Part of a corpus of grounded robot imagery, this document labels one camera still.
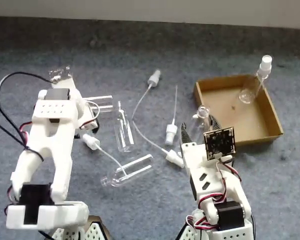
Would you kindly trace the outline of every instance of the black cable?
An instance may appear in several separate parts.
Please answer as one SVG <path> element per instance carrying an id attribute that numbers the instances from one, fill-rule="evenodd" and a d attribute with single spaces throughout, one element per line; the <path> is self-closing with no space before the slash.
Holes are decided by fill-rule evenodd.
<path id="1" fill-rule="evenodd" d="M 49 234 L 45 233 L 44 231 L 38 231 L 42 236 L 44 236 L 48 240 L 55 240 L 52 236 Z"/>
<path id="2" fill-rule="evenodd" d="M 252 213 L 251 213 L 251 221 L 252 221 L 253 240 L 256 240 L 256 221 Z"/>
<path id="3" fill-rule="evenodd" d="M 8 79 L 10 78 L 11 76 L 13 75 L 27 75 L 27 76 L 32 76 L 32 77 L 35 77 L 35 78 L 38 78 L 40 80 L 43 80 L 45 82 L 48 82 L 48 83 L 51 83 L 50 80 L 47 80 L 45 79 L 44 77 L 42 76 L 39 76 L 39 75 L 36 75 L 36 74 L 33 74 L 33 73 L 29 73 L 29 72 L 24 72 L 24 71 L 16 71 L 16 72 L 13 72 L 13 73 L 10 73 L 6 76 L 4 76 L 1 81 L 0 81 L 0 92 L 1 92 L 1 87 L 2 87 L 2 84 Z M 26 138 L 25 136 L 19 131 L 19 128 L 17 127 L 17 125 L 14 123 L 14 121 L 12 121 L 12 119 L 7 115 L 7 113 L 2 109 L 1 107 L 1 103 L 0 103 L 0 113 L 4 116 L 4 118 L 11 124 L 11 126 L 17 131 L 17 133 L 19 134 L 22 142 L 24 143 L 23 145 L 25 145 L 25 142 L 26 142 Z"/>
<path id="4" fill-rule="evenodd" d="M 18 138 L 16 138 L 11 132 L 9 132 L 7 129 L 5 129 L 3 126 L 0 124 L 0 129 L 4 131 L 6 134 L 8 134 L 13 140 L 15 140 L 18 144 L 24 146 L 24 143 L 20 141 Z"/>
<path id="5" fill-rule="evenodd" d="M 37 75 L 37 74 L 33 74 L 33 73 L 29 73 L 29 72 L 24 72 L 24 71 L 16 71 L 13 73 L 10 73 L 8 75 L 6 75 L 5 77 L 3 77 L 0 81 L 0 92 L 1 92 L 1 88 L 2 88 L 2 84 L 11 76 L 13 75 L 27 75 L 27 76 L 32 76 L 35 77 L 37 79 L 43 80 L 47 83 L 52 83 L 50 80 L 45 79 L 44 77 Z M 30 151 L 34 154 L 37 154 L 39 156 L 39 158 L 41 159 L 41 161 L 44 161 L 44 158 L 42 157 L 42 155 L 35 151 L 32 150 L 30 147 L 27 146 L 26 143 L 26 138 L 25 136 L 22 134 L 22 132 L 19 130 L 19 128 L 17 127 L 17 125 L 14 123 L 14 121 L 7 115 L 7 113 L 3 110 L 3 108 L 1 107 L 1 103 L 0 103 L 0 113 L 4 116 L 4 118 L 11 124 L 11 126 L 17 131 L 17 133 L 19 134 L 21 141 L 15 137 L 11 132 L 9 132 L 6 128 L 4 128 L 1 124 L 0 124 L 0 129 L 2 131 L 4 131 L 6 134 L 8 134 L 11 138 L 13 138 L 13 140 L 15 140 L 17 143 L 19 143 L 20 145 L 22 145 L 24 147 L 25 151 Z"/>

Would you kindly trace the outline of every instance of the white plastic part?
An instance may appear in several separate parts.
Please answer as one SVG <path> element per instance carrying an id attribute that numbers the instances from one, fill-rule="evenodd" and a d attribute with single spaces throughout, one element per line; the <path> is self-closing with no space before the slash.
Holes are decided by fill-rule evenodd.
<path id="1" fill-rule="evenodd" d="M 150 76 L 148 80 L 148 85 L 151 85 L 152 87 L 156 87 L 158 85 L 160 76 L 161 76 L 161 71 L 159 69 L 155 70 L 155 72 Z"/>
<path id="2" fill-rule="evenodd" d="M 42 91 L 36 102 L 32 126 L 29 132 L 27 146 L 40 153 L 43 159 L 52 157 L 55 173 L 51 185 L 50 197 L 56 205 L 42 205 L 39 207 L 37 224 L 24 225 L 24 205 L 11 205 L 7 209 L 6 226 L 9 229 L 48 230 L 58 227 L 85 225 L 89 210 L 83 202 L 65 202 L 72 170 L 72 146 L 79 121 L 92 119 L 91 109 L 76 90 L 72 78 L 57 80 L 53 88 L 70 89 L 69 100 L 45 100 Z M 50 119 L 58 119 L 58 123 L 51 123 Z M 11 174 L 14 195 L 17 200 L 24 183 L 29 183 L 38 167 L 41 158 L 28 150 L 24 150 L 18 159 L 15 171 Z"/>
<path id="3" fill-rule="evenodd" d="M 47 95 L 47 90 L 46 89 L 42 89 L 39 93 L 38 93 L 38 99 L 40 100 L 44 100 L 46 95 Z"/>
<path id="4" fill-rule="evenodd" d="M 224 186 L 221 175 L 216 168 L 216 163 L 219 160 L 207 160 L 206 146 L 190 142 L 182 144 L 181 149 L 187 174 L 191 176 L 193 181 L 197 203 L 199 203 L 202 197 L 208 194 L 223 193 Z M 221 160 L 226 161 L 228 159 L 231 159 L 231 156 L 223 157 Z M 227 168 L 220 171 L 226 182 L 226 197 L 240 203 L 245 212 L 245 219 L 249 219 L 251 216 L 251 207 L 240 180 Z M 218 223 L 218 211 L 213 200 L 209 198 L 202 201 L 200 207 L 204 211 L 207 221 L 212 225 L 216 225 Z"/>
<path id="5" fill-rule="evenodd" d="M 37 224 L 24 224 L 26 206 L 10 205 L 7 209 L 8 229 L 51 230 L 69 226 L 84 226 L 89 217 L 88 206 L 81 201 L 65 201 L 62 205 L 41 205 Z"/>
<path id="6" fill-rule="evenodd" d="M 169 162 L 179 166 L 180 168 L 185 167 L 184 160 L 181 157 L 179 157 L 179 155 L 172 149 L 167 153 L 167 155 L 165 156 L 165 159 L 167 159 Z"/>
<path id="7" fill-rule="evenodd" d="M 107 237 L 102 232 L 100 225 L 93 222 L 85 233 L 85 240 L 106 240 Z"/>
<path id="8" fill-rule="evenodd" d="M 223 231 L 210 231 L 209 240 L 254 240 L 253 226 L 248 220 L 243 227 Z"/>
<path id="9" fill-rule="evenodd" d="M 83 134 L 82 140 L 92 150 L 97 150 L 100 146 L 100 141 L 87 133 Z"/>
<path id="10" fill-rule="evenodd" d="M 253 226 L 247 219 L 244 226 L 229 230 L 194 230 L 191 226 L 186 226 L 176 240 L 254 240 Z"/>
<path id="11" fill-rule="evenodd" d="M 200 231 L 195 231 L 193 227 L 187 225 L 180 237 L 175 240 L 209 240 L 209 237 L 205 231 L 200 234 Z"/>
<path id="12" fill-rule="evenodd" d="M 172 145 L 174 143 L 175 135 L 177 134 L 178 127 L 174 124 L 168 124 L 166 126 L 165 144 Z"/>
<path id="13" fill-rule="evenodd" d="M 93 112 L 89 103 L 82 98 L 80 92 L 76 89 L 75 82 L 72 77 L 62 79 L 57 83 L 52 84 L 54 89 L 67 88 L 70 89 L 70 98 L 75 101 L 78 111 L 78 127 L 93 118 Z M 84 125 L 84 129 L 92 130 L 98 127 L 96 121 L 92 121 Z"/>
<path id="14" fill-rule="evenodd" d="M 53 125 L 49 119 L 59 119 L 59 123 Z M 77 127 L 78 111 L 75 101 L 36 102 L 27 145 L 40 153 L 43 158 L 53 158 L 55 173 L 51 185 L 51 198 L 56 204 L 63 202 L 68 194 L 72 170 L 71 152 Z M 31 181 L 32 175 L 41 163 L 42 160 L 33 152 L 25 150 L 21 153 L 15 171 L 11 175 L 17 199 L 23 184 Z"/>
<path id="15" fill-rule="evenodd" d="M 262 57 L 261 63 L 259 65 L 258 74 L 262 78 L 266 78 L 271 73 L 272 68 L 272 57 L 269 55 L 265 55 Z"/>

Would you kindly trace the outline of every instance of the white 3d-printed part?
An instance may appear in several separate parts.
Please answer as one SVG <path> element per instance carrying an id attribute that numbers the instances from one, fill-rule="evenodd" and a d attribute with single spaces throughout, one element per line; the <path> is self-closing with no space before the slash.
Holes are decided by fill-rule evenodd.
<path id="1" fill-rule="evenodd" d="M 69 230 L 64 230 L 63 228 L 58 228 L 52 238 L 55 240 L 77 240 L 79 239 L 79 234 L 77 232 L 71 232 Z M 84 237 L 80 240 L 106 240 L 103 231 L 101 230 L 98 223 L 92 223 L 89 229 L 86 231 Z"/>
<path id="2" fill-rule="evenodd" d="M 85 240 L 106 240 L 98 223 L 92 223 L 85 233 Z"/>

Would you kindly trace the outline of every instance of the cardboard tray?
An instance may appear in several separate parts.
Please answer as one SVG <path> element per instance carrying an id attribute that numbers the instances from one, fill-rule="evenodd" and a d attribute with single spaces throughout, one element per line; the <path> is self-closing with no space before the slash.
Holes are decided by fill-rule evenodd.
<path id="1" fill-rule="evenodd" d="M 198 106 L 210 108 L 222 128 L 234 127 L 238 146 L 271 142 L 284 131 L 274 105 L 265 88 L 262 88 L 251 104 L 242 103 L 239 93 L 251 75 L 215 77 L 199 80 L 194 85 L 194 97 Z"/>

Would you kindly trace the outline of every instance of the perforated plate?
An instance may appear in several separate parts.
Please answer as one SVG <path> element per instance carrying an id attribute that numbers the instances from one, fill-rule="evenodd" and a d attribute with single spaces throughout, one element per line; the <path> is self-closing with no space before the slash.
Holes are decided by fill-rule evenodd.
<path id="1" fill-rule="evenodd" d="M 85 233 L 85 240 L 107 240 L 107 237 L 99 223 L 93 222 Z"/>
<path id="2" fill-rule="evenodd" d="M 69 232 L 62 228 L 58 228 L 52 238 L 55 240 L 77 240 L 78 233 L 77 232 Z M 105 232 L 103 231 L 102 227 L 100 227 L 98 222 L 93 222 L 89 229 L 86 231 L 84 238 L 82 237 L 81 240 L 108 240 L 106 237 Z"/>
<path id="3" fill-rule="evenodd" d="M 195 233 L 192 227 L 185 224 L 175 240 L 209 240 L 209 238 L 205 231 Z"/>

